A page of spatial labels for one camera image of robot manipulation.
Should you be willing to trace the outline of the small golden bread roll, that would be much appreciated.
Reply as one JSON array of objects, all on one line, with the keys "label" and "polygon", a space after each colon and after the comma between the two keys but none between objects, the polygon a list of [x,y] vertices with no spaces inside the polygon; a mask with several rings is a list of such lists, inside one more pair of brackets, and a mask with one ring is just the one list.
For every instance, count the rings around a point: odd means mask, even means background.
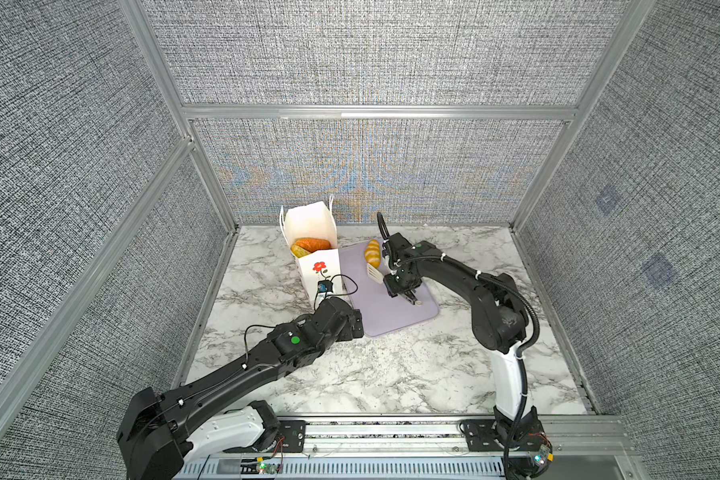
[{"label": "small golden bread roll", "polygon": [[368,265],[375,269],[379,269],[382,261],[381,244],[372,239],[368,242],[364,250],[364,258]]}]

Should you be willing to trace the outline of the striped croissant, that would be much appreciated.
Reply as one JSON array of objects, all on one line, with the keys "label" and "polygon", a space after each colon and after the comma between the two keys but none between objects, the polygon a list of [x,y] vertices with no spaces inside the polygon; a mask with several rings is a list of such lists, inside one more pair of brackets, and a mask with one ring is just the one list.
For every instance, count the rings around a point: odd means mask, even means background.
[{"label": "striped croissant", "polygon": [[303,257],[311,254],[311,252],[309,250],[307,250],[297,244],[293,244],[290,247],[290,251],[296,258],[303,258]]}]

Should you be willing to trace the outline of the orange triangular pastry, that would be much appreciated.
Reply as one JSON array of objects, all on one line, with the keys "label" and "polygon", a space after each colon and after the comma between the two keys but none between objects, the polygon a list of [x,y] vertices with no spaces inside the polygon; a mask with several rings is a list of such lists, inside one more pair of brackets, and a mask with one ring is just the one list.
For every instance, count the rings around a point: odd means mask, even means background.
[{"label": "orange triangular pastry", "polygon": [[311,253],[322,250],[331,250],[333,248],[329,240],[311,237],[297,239],[293,244],[297,244],[309,250]]}]

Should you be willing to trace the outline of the white steel food tongs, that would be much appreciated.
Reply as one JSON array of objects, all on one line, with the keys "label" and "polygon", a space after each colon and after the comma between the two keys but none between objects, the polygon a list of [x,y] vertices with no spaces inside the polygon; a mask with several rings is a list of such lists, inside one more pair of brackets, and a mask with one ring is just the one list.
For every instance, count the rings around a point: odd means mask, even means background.
[{"label": "white steel food tongs", "polygon": [[383,285],[391,298],[401,297],[414,306],[419,306],[422,301],[417,297],[414,288],[406,288],[398,279],[398,276],[381,264],[379,269],[366,264],[368,277],[376,283]]}]

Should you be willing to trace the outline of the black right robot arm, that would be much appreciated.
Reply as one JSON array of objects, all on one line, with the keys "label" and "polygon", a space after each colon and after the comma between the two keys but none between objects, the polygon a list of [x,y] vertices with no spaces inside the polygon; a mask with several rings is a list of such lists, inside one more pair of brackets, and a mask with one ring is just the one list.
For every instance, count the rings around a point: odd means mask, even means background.
[{"label": "black right robot arm", "polygon": [[468,303],[473,336],[491,354],[496,420],[513,439],[528,432],[537,414],[523,354],[537,341],[540,325],[513,277],[473,269],[428,241],[413,244],[399,233],[383,237],[382,252],[390,269],[383,283],[391,297],[409,297],[430,279]]}]

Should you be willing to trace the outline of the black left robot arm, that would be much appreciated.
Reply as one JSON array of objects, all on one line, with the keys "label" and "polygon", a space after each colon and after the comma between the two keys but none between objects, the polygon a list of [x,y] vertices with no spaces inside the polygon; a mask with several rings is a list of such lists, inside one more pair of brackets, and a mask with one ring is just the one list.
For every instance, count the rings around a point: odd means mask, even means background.
[{"label": "black left robot arm", "polygon": [[136,393],[125,411],[116,441],[129,479],[170,479],[201,440],[191,437],[225,407],[254,390],[306,367],[333,344],[364,335],[362,314],[331,297],[317,310],[278,324],[246,353],[184,386]]}]

